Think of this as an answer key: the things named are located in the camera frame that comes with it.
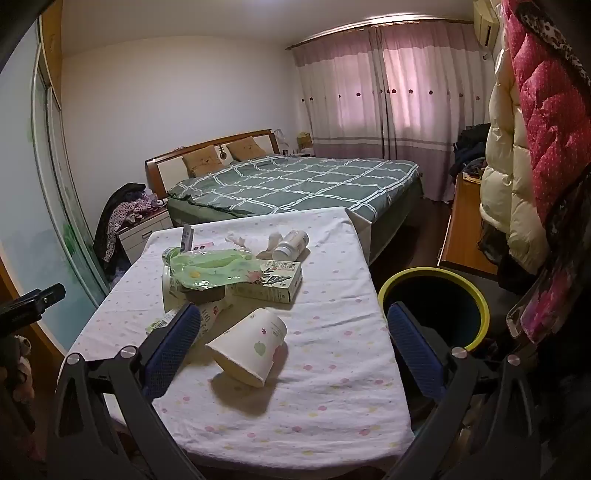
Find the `green floral carton box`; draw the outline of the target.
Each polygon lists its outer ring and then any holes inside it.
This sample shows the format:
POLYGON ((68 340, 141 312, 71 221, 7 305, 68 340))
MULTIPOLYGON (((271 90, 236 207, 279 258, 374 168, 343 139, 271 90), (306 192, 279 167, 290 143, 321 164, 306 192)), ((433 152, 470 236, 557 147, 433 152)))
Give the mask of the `green floral carton box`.
POLYGON ((263 260, 256 281, 232 284, 229 291, 233 296, 242 298, 293 304, 301 281, 301 262, 263 260))

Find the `dark clothes pile on desk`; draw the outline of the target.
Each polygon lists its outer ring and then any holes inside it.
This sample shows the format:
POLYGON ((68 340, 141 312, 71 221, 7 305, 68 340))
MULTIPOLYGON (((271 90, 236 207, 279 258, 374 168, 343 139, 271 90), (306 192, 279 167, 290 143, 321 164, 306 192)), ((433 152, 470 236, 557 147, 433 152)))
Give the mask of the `dark clothes pile on desk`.
POLYGON ((486 167, 486 143, 491 124, 483 123, 465 128, 453 145, 454 162, 449 170, 453 182, 460 174, 480 179, 486 167))

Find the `pink white curtain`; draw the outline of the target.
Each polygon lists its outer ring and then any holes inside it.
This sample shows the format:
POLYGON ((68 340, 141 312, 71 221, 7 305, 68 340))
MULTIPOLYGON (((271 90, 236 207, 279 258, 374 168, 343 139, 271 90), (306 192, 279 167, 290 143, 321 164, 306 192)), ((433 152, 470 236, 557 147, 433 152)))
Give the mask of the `pink white curtain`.
POLYGON ((488 122, 494 83, 494 61, 471 24, 372 26, 291 52, 315 154, 409 160, 429 199, 452 199, 454 145, 488 122))

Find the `brown pillow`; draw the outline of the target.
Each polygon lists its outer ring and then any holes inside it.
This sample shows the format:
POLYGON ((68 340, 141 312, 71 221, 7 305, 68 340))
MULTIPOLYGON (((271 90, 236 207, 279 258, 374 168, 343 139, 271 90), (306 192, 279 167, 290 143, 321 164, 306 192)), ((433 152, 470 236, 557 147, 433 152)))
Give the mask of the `brown pillow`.
POLYGON ((228 148, 232 158, 239 162, 255 160, 266 156, 266 150, 260 147, 252 136, 228 143, 226 148, 228 148))
POLYGON ((182 161, 190 178, 205 176, 209 173, 217 172, 224 167, 214 145, 184 154, 182 161))

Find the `white nightstand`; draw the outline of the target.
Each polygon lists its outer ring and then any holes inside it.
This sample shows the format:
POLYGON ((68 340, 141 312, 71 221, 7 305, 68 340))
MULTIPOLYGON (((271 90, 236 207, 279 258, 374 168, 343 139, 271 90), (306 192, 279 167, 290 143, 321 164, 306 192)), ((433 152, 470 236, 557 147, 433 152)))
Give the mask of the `white nightstand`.
POLYGON ((135 225, 123 228, 117 233, 117 238, 127 259, 133 264, 141 256, 149 237, 154 232, 171 227, 172 222, 168 210, 162 208, 135 225))

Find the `white paper cup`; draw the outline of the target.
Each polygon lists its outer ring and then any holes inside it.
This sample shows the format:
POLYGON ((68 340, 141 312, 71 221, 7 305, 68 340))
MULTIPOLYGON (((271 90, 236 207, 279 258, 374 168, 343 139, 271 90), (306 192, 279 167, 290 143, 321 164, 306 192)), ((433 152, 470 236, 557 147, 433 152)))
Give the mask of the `white paper cup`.
POLYGON ((270 310, 259 308, 205 345, 212 359, 231 378, 263 388, 271 369, 287 358, 287 325, 270 310))

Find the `left brown pillow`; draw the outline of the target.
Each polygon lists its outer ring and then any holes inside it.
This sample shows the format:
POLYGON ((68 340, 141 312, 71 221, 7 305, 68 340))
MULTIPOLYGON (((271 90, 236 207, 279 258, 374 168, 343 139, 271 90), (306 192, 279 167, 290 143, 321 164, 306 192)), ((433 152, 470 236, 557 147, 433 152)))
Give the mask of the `left brown pillow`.
POLYGON ((224 167, 214 145, 184 154, 182 161, 190 178, 205 176, 209 173, 217 172, 224 167))

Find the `cream puffer jacket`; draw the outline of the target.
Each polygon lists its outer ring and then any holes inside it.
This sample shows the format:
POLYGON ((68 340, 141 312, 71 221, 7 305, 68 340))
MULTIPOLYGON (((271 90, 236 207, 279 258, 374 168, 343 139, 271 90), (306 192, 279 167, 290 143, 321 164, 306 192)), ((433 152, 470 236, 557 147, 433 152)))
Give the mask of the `cream puffer jacket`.
POLYGON ((489 117, 480 214, 505 235, 512 258, 535 274, 546 259, 548 242, 536 209, 530 150, 507 48, 497 56, 489 117))

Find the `white tissue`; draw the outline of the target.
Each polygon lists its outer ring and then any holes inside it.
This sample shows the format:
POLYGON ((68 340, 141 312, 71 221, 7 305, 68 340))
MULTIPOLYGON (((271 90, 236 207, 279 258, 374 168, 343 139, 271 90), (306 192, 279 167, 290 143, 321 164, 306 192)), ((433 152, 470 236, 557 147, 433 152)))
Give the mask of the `white tissue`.
POLYGON ((268 235, 238 235, 230 232, 225 236, 225 241, 238 246, 242 251, 249 252, 253 256, 262 260, 273 258, 273 251, 283 236, 279 232, 273 232, 268 235))

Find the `green white plastic pouch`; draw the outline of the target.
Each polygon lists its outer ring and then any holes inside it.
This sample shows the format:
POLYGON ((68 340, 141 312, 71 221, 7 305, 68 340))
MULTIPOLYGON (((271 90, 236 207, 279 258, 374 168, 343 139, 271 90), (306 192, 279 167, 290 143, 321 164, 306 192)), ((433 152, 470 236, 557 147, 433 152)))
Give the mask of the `green white plastic pouch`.
POLYGON ((162 253, 162 260, 171 279, 190 290, 256 283, 263 276, 258 258, 235 249, 181 252, 173 247, 162 253))

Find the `white dotted table cloth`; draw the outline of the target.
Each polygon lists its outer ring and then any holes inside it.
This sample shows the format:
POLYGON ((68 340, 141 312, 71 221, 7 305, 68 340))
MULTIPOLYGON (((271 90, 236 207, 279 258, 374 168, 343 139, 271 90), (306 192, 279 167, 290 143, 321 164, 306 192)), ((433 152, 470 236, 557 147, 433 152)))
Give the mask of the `white dotted table cloth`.
POLYGON ((414 435, 386 320, 355 226, 342 208, 198 225, 198 243, 310 241, 294 301, 266 304, 284 332, 256 322, 256 300, 229 301, 154 408, 194 459, 332 476, 400 458, 414 435))

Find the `pink floral garment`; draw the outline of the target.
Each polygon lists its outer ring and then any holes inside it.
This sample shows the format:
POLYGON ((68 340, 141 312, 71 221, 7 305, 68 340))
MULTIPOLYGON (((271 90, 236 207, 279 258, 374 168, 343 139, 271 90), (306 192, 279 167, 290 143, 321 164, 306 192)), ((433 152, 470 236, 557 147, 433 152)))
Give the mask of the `pink floral garment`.
POLYGON ((526 337, 538 344, 564 324, 572 307, 577 280, 574 262, 557 262, 545 269, 526 294, 506 316, 506 323, 514 339, 526 337))

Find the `wooden bed headboard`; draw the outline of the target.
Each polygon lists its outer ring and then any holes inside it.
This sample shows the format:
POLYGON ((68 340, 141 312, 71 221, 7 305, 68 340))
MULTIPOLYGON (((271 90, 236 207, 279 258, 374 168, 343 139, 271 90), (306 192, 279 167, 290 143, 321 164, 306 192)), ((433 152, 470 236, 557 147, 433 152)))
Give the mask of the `wooden bed headboard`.
POLYGON ((263 150, 263 156, 280 153, 280 145, 270 129, 250 131, 214 140, 208 140, 188 147, 176 148, 171 152, 145 161, 148 187, 159 198, 181 180, 214 173, 228 166, 235 158, 228 145, 252 139, 263 150))

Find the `clothes pile on nightstand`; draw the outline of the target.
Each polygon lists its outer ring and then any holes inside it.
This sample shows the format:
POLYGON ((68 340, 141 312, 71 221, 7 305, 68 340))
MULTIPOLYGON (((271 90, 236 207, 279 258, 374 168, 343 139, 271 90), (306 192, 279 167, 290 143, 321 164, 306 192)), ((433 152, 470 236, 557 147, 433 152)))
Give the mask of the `clothes pile on nightstand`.
POLYGON ((107 200, 94 235, 93 249, 108 281, 112 281, 119 259, 124 253, 118 243, 118 232, 134 226, 164 207, 151 190, 141 183, 126 183, 107 200))

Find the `red dotted padded jacket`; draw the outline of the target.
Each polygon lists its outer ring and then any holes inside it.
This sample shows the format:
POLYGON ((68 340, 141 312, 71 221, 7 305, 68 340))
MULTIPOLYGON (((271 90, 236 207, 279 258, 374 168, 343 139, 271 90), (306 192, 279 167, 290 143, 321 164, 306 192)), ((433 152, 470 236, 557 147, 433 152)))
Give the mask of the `red dotted padded jacket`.
POLYGON ((565 60, 503 3, 505 34, 531 154, 538 215, 546 222, 564 191, 590 165, 590 102, 565 60))

